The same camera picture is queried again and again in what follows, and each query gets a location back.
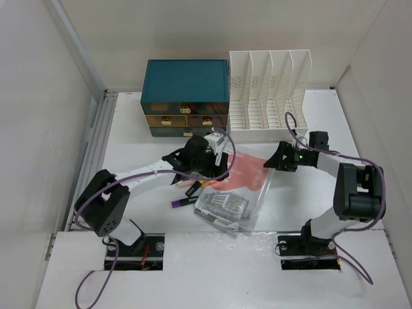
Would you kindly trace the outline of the grey booklet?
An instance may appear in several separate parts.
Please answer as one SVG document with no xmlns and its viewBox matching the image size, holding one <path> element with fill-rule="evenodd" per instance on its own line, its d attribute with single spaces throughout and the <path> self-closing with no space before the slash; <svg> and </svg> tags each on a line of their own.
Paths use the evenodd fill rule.
<svg viewBox="0 0 412 309">
<path fill-rule="evenodd" d="M 223 228 L 237 229 L 250 219 L 249 201 L 233 192 L 202 194 L 194 205 L 194 213 Z"/>
</svg>

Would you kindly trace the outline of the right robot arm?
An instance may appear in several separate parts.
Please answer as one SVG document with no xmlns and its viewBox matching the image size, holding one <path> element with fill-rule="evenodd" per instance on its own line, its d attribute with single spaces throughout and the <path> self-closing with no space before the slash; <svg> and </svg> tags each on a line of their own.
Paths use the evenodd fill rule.
<svg viewBox="0 0 412 309">
<path fill-rule="evenodd" d="M 317 218 L 308 220 L 298 237 L 299 248 L 314 253 L 338 232 L 362 222 L 380 220 L 386 211 L 383 168 L 369 160 L 357 165 L 359 158 L 334 153 L 329 149 L 328 133 L 312 131 L 309 144 L 299 148 L 281 141 L 263 167 L 295 172 L 299 166 L 314 167 L 336 180 L 332 206 Z"/>
</svg>

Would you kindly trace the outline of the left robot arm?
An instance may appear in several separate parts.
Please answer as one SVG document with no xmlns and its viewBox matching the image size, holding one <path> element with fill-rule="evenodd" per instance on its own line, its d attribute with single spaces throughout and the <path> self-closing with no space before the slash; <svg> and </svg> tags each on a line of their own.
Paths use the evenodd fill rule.
<svg viewBox="0 0 412 309">
<path fill-rule="evenodd" d="M 75 223 L 83 220 L 85 227 L 98 237 L 120 242 L 129 255 L 141 253 L 145 234 L 136 223 L 124 217 L 131 195 L 182 180 L 226 179 L 230 166 L 225 147 L 229 140 L 224 133 L 194 135 L 182 148 L 151 165 L 118 174 L 100 170 L 75 203 Z"/>
</svg>

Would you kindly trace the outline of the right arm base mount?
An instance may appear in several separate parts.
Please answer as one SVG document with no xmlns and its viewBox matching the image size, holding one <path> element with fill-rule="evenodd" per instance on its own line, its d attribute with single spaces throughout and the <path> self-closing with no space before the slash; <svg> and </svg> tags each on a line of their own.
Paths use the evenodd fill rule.
<svg viewBox="0 0 412 309">
<path fill-rule="evenodd" d="M 277 249 L 282 270 L 340 270 L 340 262 L 329 239 L 301 234 L 278 234 Z"/>
</svg>

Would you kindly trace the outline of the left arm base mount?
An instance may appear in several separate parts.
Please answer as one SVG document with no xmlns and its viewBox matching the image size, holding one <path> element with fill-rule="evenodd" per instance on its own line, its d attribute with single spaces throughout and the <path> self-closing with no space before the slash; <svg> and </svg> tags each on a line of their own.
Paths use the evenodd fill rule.
<svg viewBox="0 0 412 309">
<path fill-rule="evenodd" d="M 164 265 L 165 234 L 146 234 L 137 251 L 118 241 L 119 253 L 114 270 L 160 271 Z"/>
</svg>

